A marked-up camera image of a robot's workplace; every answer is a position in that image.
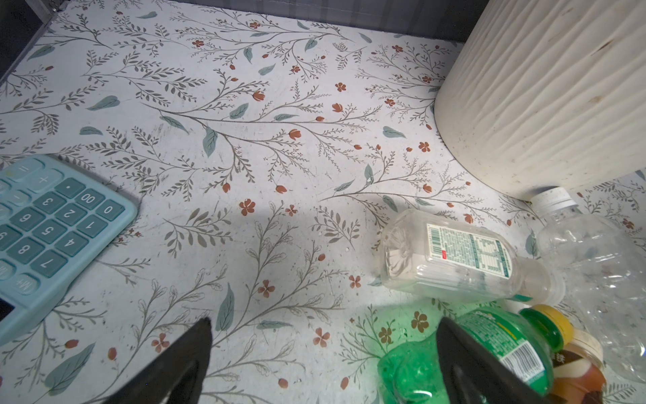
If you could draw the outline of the square clear bottle green label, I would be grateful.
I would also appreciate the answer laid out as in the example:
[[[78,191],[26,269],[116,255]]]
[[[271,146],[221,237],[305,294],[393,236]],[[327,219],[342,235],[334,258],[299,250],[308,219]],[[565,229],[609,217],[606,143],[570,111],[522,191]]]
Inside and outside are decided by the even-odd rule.
[[[565,297],[562,276],[518,255],[503,236],[422,210],[406,210],[382,230],[379,256],[382,284],[416,296],[529,306],[556,306]]]

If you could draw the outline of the brown tea bottle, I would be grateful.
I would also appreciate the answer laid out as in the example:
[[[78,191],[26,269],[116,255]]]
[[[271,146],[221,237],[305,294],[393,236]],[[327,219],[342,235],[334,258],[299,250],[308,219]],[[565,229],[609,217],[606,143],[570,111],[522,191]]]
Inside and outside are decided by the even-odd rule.
[[[552,356],[552,403],[602,404],[607,380],[603,374],[603,351],[589,333],[575,329],[573,340]]]

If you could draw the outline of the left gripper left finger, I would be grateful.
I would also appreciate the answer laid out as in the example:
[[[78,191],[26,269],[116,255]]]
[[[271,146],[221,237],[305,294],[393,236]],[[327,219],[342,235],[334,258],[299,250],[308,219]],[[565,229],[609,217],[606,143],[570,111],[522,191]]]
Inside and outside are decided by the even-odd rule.
[[[107,403],[197,403],[210,364],[212,325],[197,321]]]

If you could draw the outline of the green bottle yellow cap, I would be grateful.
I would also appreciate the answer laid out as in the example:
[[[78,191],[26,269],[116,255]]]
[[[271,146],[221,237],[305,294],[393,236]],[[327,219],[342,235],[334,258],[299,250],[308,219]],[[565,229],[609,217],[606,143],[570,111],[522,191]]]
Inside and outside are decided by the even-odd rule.
[[[552,306],[536,305],[518,313],[484,307],[455,322],[540,396],[554,382],[552,355],[574,339],[569,319]],[[402,343],[378,363],[385,403],[448,403],[439,365],[436,334]]]

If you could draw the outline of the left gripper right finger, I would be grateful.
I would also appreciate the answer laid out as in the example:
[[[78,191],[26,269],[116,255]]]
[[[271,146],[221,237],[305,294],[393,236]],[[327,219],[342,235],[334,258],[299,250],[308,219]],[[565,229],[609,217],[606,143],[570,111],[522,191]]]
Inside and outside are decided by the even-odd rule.
[[[436,341],[449,402],[540,404],[548,401],[450,318],[440,321]]]

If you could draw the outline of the tall clear ribbed bottle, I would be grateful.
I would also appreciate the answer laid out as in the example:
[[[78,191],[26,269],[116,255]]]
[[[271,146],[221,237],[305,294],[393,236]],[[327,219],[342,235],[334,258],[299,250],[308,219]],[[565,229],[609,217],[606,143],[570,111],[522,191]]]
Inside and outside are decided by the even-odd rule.
[[[561,187],[533,196],[545,222],[536,237],[546,265],[564,278],[565,298],[621,377],[645,381],[645,258],[604,217],[582,213]]]

